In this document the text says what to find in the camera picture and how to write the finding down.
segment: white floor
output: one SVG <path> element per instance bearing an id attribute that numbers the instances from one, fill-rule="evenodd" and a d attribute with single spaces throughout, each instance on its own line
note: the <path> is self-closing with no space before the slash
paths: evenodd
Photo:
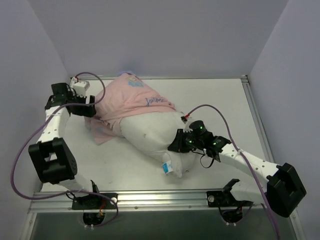
<path id="1" fill-rule="evenodd" d="M 200 104 L 214 105 L 224 114 L 237 145 L 265 159 L 240 79 L 147 79 L 144 82 L 184 113 Z M 90 85 L 88 95 L 102 89 L 99 81 L 90 80 Z M 203 120 L 215 135 L 228 137 L 221 117 L 213 109 L 199 109 L 192 117 Z M 181 179 L 166 176 L 159 162 L 139 152 L 125 139 L 114 138 L 96 145 L 83 117 L 79 116 L 70 117 L 64 139 L 75 156 L 78 172 L 93 180 L 101 191 L 219 189 L 233 178 L 254 182 L 252 177 L 218 162 L 205 169 L 197 161 Z M 202 159 L 204 165 L 210 161 Z M 64 190 L 49 183 L 42 188 L 43 192 Z"/>

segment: white robotic arm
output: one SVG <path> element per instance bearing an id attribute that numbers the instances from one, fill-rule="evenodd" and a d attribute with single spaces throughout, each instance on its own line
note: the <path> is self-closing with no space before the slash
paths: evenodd
<path id="1" fill-rule="evenodd" d="M 96 113 L 94 107 L 63 107 L 54 113 L 64 104 L 86 103 L 86 90 L 89 86 L 87 81 L 77 81 L 73 85 L 74 91 L 72 91 L 66 83 L 52 85 L 53 95 L 50 96 L 45 106 L 46 120 L 53 115 L 52 119 L 43 130 L 37 143 L 30 145 L 28 150 L 43 183 L 58 184 L 68 190 L 87 192 L 97 190 L 94 189 L 96 186 L 91 180 L 78 173 L 76 160 L 63 139 L 70 115 L 93 117 Z M 94 102 L 93 96 L 90 96 L 90 102 Z M 74 195 L 79 198 L 87 194 L 75 192 Z"/>
<path id="2" fill-rule="evenodd" d="M 169 151 L 188 153 L 201 150 L 214 160 L 235 167 L 243 173 L 253 176 L 244 154 L 255 173 L 271 209 L 282 217 L 289 217 L 298 203 L 306 195 L 295 168 L 288 163 L 283 166 L 267 162 L 242 149 L 236 149 L 231 141 L 222 136 L 214 136 L 207 131 L 203 121 L 188 122 L 184 129 L 178 129 Z M 250 201 L 264 204 L 264 198 L 256 184 L 232 179 L 225 187 L 225 198 L 232 201 Z"/>

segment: pink t-shirt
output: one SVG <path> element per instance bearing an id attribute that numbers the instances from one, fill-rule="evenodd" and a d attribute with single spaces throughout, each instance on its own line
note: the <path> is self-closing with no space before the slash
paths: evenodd
<path id="1" fill-rule="evenodd" d="M 99 100 L 103 90 L 95 96 Z M 96 115 L 85 117 L 97 144 L 121 137 L 122 118 L 154 112 L 175 112 L 175 106 L 135 75 L 124 73 L 105 87 L 105 96 L 95 105 Z"/>

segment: white wall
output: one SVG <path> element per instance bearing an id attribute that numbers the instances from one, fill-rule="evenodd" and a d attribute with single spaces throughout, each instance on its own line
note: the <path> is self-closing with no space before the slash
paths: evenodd
<path id="1" fill-rule="evenodd" d="M 29 0 L 70 75 L 248 74 L 288 0 Z"/>
<path id="2" fill-rule="evenodd" d="M 45 120 L 51 83 L 67 72 L 26 0 L 0 1 L 0 239 L 17 240 L 30 205 L 10 187 L 13 159 L 26 138 Z M 16 171 L 18 188 L 29 196 L 37 174 L 25 151 Z"/>
<path id="3" fill-rule="evenodd" d="M 290 0 L 249 76 L 275 161 L 305 184 L 298 212 L 309 240 L 320 236 L 319 11 L 318 0 Z"/>

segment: blue graphic on shirt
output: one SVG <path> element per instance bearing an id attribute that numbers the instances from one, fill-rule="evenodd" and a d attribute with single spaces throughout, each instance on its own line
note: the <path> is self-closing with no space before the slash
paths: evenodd
<path id="1" fill-rule="evenodd" d="M 151 97 L 151 98 L 145 98 L 146 100 L 146 106 L 150 106 L 150 104 L 153 103 L 163 103 L 165 100 L 163 98 L 159 98 L 159 97 Z"/>
<path id="2" fill-rule="evenodd" d="M 140 87 L 140 88 L 144 87 L 143 83 L 139 81 L 128 81 L 128 85 L 132 87 Z"/>
<path id="3" fill-rule="evenodd" d="M 105 134 L 105 130 L 102 127 L 97 127 L 96 130 L 102 134 Z"/>

